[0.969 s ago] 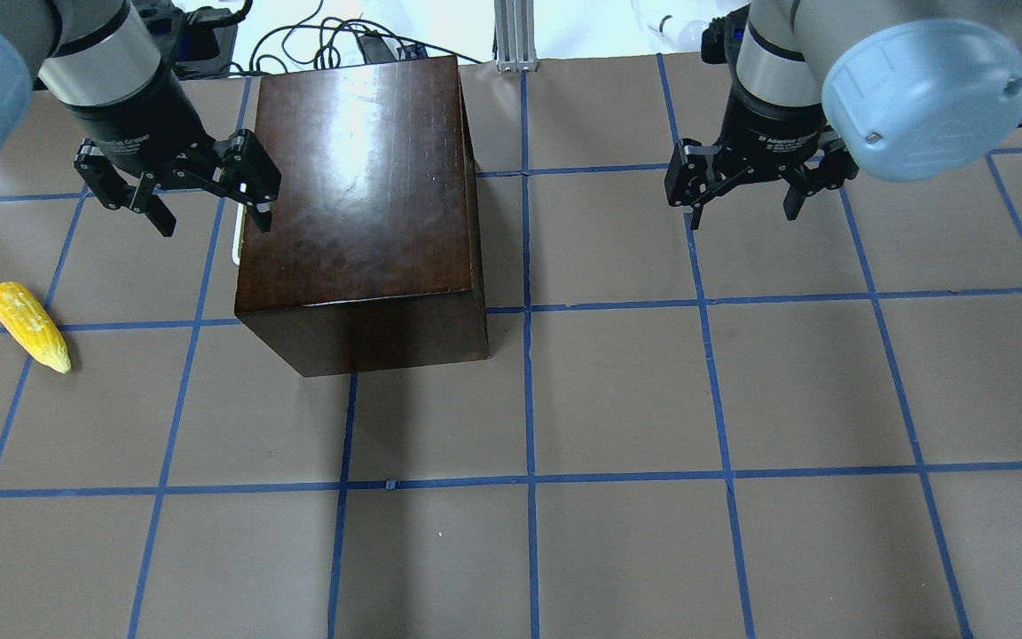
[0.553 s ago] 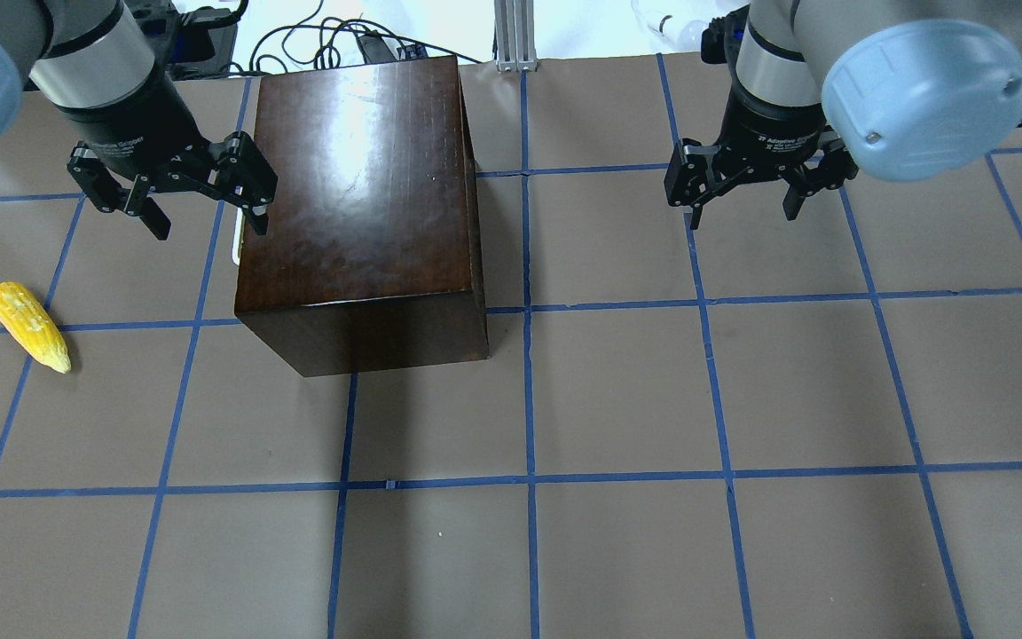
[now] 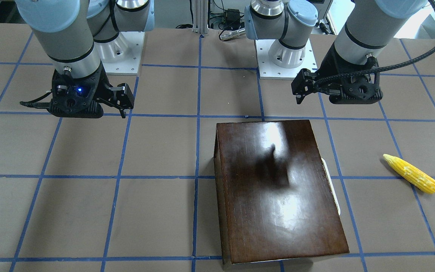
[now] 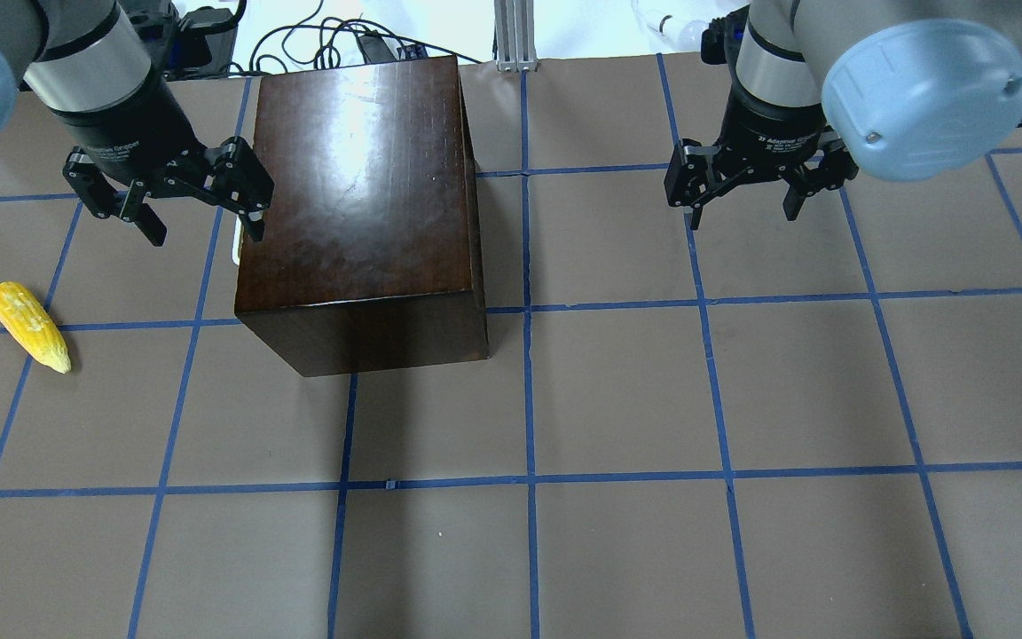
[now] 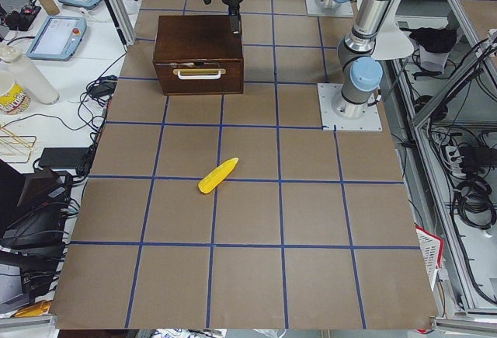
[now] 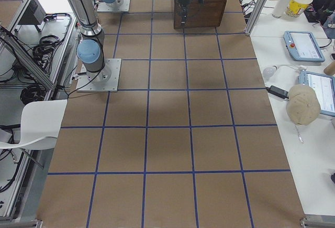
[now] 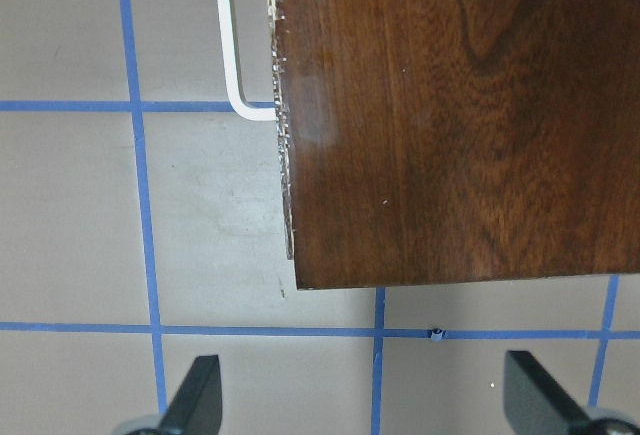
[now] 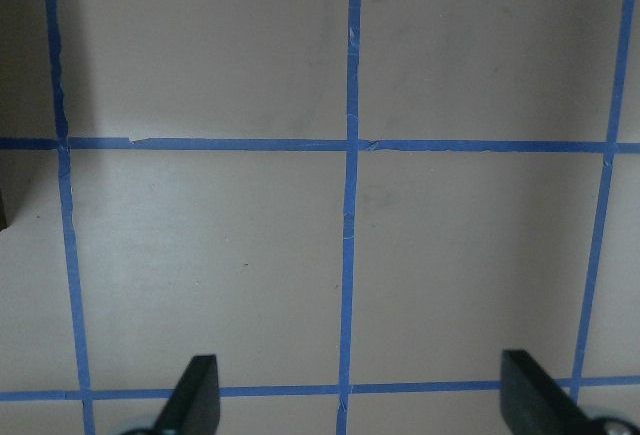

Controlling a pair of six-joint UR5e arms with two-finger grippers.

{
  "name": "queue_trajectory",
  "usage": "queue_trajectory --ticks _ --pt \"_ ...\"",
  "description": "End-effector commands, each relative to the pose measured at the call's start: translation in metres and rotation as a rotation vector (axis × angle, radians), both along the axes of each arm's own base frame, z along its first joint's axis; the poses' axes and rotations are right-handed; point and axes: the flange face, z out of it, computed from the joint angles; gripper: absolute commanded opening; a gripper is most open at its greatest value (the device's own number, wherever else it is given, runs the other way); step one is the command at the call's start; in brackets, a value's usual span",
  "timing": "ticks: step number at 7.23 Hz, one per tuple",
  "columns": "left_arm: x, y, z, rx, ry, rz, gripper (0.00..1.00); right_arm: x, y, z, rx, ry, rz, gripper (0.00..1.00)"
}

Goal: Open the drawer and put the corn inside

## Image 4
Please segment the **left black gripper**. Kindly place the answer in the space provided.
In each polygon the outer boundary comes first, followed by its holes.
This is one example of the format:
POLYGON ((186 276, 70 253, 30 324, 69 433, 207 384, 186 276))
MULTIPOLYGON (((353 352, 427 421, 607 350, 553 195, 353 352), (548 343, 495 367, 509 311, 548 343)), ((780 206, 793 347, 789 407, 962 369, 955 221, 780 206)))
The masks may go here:
POLYGON ((271 174, 244 138, 204 146, 160 70, 147 70, 139 88, 112 106, 59 110, 58 117, 78 148, 62 166, 62 177, 93 217, 117 217, 161 247, 167 227, 145 202, 146 181, 169 167, 169 184, 184 197, 230 210, 250 240, 263 239, 263 214, 273 196, 271 174), (124 194, 108 178, 129 185, 124 194))

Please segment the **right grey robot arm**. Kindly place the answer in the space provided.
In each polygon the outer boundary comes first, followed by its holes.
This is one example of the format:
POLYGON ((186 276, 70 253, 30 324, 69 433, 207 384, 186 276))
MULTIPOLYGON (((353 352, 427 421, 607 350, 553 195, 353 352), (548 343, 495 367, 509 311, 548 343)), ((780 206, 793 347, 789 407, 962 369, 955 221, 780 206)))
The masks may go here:
POLYGON ((860 173, 924 181, 1022 127, 1022 1, 746 1, 699 56, 730 88, 717 140, 678 140, 666 169, 692 229, 736 187, 783 182, 795 221, 860 173))

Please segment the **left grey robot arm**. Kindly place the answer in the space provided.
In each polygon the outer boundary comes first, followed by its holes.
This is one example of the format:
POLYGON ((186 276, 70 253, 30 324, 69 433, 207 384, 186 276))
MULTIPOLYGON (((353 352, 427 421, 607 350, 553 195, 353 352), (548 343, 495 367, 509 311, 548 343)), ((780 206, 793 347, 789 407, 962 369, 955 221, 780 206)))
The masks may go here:
POLYGON ((135 226, 155 247, 166 225, 152 198, 230 210, 263 238, 271 174, 244 138, 204 146, 117 1, 0 1, 0 130, 18 89, 69 130, 62 174, 96 218, 135 226))

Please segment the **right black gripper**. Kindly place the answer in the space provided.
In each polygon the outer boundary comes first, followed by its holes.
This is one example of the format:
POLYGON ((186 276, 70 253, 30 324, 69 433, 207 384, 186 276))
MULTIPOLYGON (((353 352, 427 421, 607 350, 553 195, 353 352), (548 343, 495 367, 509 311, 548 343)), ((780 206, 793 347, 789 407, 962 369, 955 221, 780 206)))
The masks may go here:
POLYGON ((678 140, 664 190, 668 206, 689 210, 689 229, 696 231, 704 207, 735 187, 782 178, 788 186, 784 218, 795 221, 808 198, 836 191, 857 174, 860 166, 840 135, 827 129, 820 104, 777 106, 734 84, 715 146, 678 140), (815 151, 821 158, 808 169, 815 151))

